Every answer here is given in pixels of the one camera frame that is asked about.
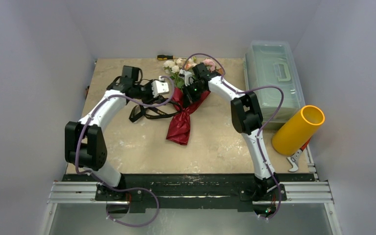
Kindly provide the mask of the black printed ribbon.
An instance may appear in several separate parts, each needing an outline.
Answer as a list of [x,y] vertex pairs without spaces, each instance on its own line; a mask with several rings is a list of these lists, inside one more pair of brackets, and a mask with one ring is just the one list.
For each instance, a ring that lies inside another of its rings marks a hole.
[[145,107],[142,105],[136,105],[130,115],[129,120],[134,123],[138,121],[140,118],[145,117],[146,119],[163,119],[163,118],[172,118],[175,115],[181,113],[182,106],[175,101],[170,101],[175,108],[175,112],[173,113],[165,113],[164,111],[158,109],[157,107]]

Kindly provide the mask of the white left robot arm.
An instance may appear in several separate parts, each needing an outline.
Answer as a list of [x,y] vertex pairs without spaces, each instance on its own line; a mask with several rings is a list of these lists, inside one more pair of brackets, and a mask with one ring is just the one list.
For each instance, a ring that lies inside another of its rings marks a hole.
[[74,166],[76,174],[96,179],[114,200],[124,198],[128,189],[123,174],[107,161],[105,129],[129,102],[156,108],[156,98],[174,91],[166,76],[145,83],[142,77],[140,68],[123,66],[121,75],[107,86],[102,99],[90,112],[78,121],[69,121],[64,129],[66,162]]

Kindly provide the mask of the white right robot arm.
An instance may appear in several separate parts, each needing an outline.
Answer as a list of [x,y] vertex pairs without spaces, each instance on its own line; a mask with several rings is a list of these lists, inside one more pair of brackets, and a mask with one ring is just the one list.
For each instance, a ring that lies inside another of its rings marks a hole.
[[230,103],[232,125],[244,138],[252,159],[256,195],[267,199],[274,194],[275,189],[281,190],[275,170],[267,157],[262,134],[263,116],[257,95],[236,88],[220,73],[208,71],[203,63],[194,66],[192,71],[180,70],[178,77],[184,81],[184,106],[198,101],[206,91],[215,93]]

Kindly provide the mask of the red paper flower bouquet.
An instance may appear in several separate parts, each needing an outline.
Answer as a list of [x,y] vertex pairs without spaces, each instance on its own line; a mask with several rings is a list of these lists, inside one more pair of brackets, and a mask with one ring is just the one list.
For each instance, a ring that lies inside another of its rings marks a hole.
[[188,97],[184,95],[182,86],[185,84],[183,78],[179,78],[179,72],[182,68],[192,69],[196,65],[196,60],[188,60],[188,63],[184,66],[185,60],[178,58],[177,60],[168,60],[164,62],[164,71],[166,74],[171,75],[171,79],[174,81],[177,90],[174,92],[174,95],[171,101],[174,102],[173,106],[177,111],[177,114],[172,118],[166,139],[168,141],[175,142],[180,145],[187,145],[190,137],[191,121],[190,115],[194,113],[204,100],[211,93],[210,91],[204,91],[200,93],[199,99],[187,106],[184,105],[184,102],[187,101]]

